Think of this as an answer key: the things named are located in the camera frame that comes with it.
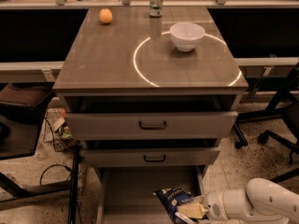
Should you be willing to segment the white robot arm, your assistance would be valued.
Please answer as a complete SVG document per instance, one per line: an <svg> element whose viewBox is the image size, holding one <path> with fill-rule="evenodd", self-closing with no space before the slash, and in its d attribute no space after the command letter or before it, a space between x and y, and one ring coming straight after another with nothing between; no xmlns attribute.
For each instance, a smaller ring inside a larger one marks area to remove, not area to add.
<svg viewBox="0 0 299 224"><path fill-rule="evenodd" d="M299 224L299 195L270 180L253 178L243 189L211 191L179 205L175 217L195 221L242 220L246 224Z"/></svg>

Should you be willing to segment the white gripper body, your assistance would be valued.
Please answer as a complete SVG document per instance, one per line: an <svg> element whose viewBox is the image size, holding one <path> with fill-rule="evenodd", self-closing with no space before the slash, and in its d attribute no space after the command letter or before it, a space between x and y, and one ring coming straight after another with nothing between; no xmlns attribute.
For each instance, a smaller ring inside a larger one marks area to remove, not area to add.
<svg viewBox="0 0 299 224"><path fill-rule="evenodd" d="M223 209L223 191L211 191L205 195L203 205L207 210L206 216L209 219L221 221L225 220L225 211Z"/></svg>

